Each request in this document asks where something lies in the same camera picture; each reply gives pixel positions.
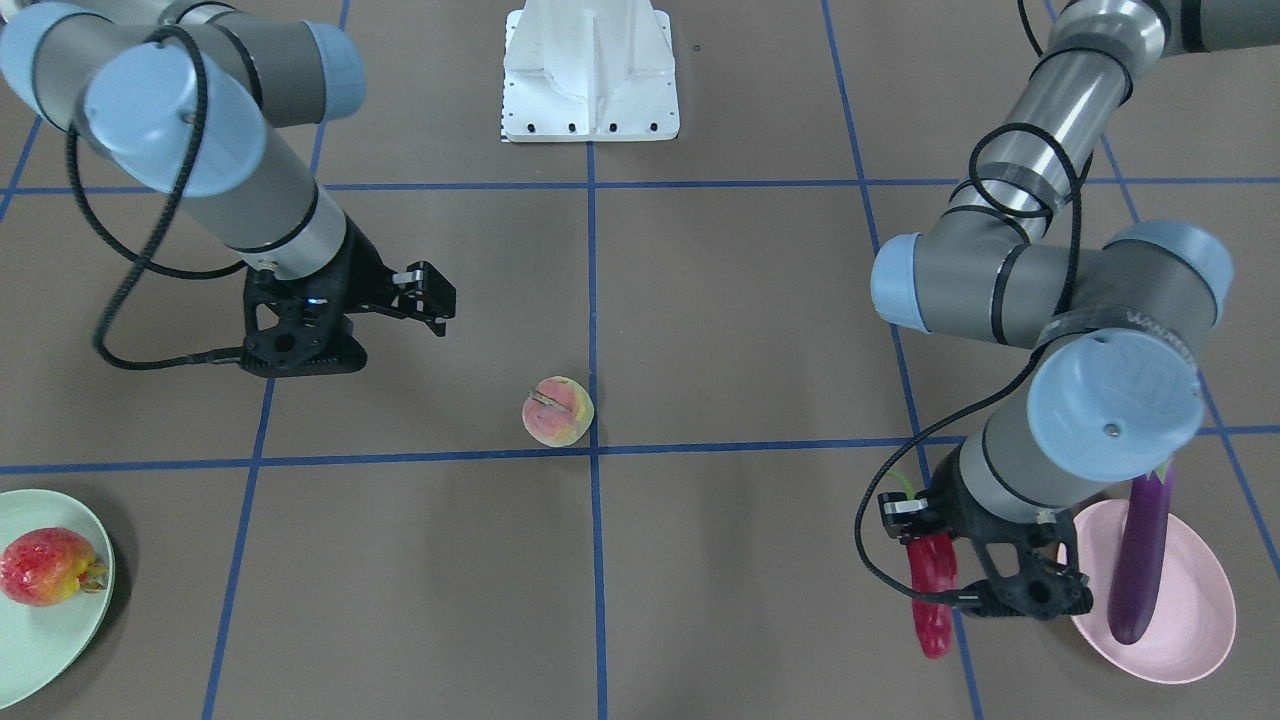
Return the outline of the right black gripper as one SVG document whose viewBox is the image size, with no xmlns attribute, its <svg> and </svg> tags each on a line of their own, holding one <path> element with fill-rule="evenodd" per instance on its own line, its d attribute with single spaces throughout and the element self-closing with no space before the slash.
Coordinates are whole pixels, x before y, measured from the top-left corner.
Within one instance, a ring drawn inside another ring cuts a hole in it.
<svg viewBox="0 0 1280 720">
<path fill-rule="evenodd" d="M 338 254 L 305 283 L 307 319 L 393 310 L 399 319 L 420 322 L 443 338 L 456 309 L 456 287 L 431 263 L 415 263 L 394 273 L 353 222 L 346 223 Z"/>
</svg>

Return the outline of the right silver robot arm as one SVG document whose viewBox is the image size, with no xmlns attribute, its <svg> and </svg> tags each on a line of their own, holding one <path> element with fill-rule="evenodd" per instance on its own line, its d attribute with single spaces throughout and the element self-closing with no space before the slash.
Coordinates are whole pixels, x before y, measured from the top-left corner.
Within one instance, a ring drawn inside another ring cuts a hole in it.
<svg viewBox="0 0 1280 720">
<path fill-rule="evenodd" d="M 353 115 L 364 59 L 335 26 L 279 22 L 224 1 L 5 1 L 3 78 L 68 142 L 163 193 L 159 229 L 188 213 L 247 275 L 246 309 L 305 347 L 378 313 L 445 333 L 456 291 L 431 264 L 403 272 L 319 183 L 280 129 Z"/>
</svg>

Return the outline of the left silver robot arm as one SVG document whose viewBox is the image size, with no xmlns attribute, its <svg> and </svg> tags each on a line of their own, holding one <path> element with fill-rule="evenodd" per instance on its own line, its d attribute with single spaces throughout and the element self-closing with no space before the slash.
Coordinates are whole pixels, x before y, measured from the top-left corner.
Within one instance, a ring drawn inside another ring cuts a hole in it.
<svg viewBox="0 0 1280 720">
<path fill-rule="evenodd" d="M 1132 225 L 1098 251 L 1043 237 L 1079 209 L 1070 172 L 1160 60 L 1276 42 L 1275 1 L 1068 4 L 947 211 L 881 247 L 870 292 L 887 322 L 1041 351 L 940 480 L 961 524 L 1055 519 L 1156 469 L 1199 428 L 1197 357 L 1234 275 L 1224 245 L 1180 222 Z"/>
</svg>

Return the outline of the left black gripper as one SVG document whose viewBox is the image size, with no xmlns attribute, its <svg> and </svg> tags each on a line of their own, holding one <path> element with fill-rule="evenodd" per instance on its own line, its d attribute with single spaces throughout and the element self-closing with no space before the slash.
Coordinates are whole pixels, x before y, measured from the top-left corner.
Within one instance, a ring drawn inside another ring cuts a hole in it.
<svg viewBox="0 0 1280 720">
<path fill-rule="evenodd" d="M 968 539 L 979 561 L 1021 561 L 1038 555 L 1034 523 L 1015 523 L 988 511 L 970 492 L 969 479 L 987 480 L 986 460 L 969 471 L 961 450 L 950 451 L 934 469 L 922 496 L 900 491 L 878 493 L 878 510 L 886 534 L 900 544 L 915 539 L 951 536 Z"/>
</svg>

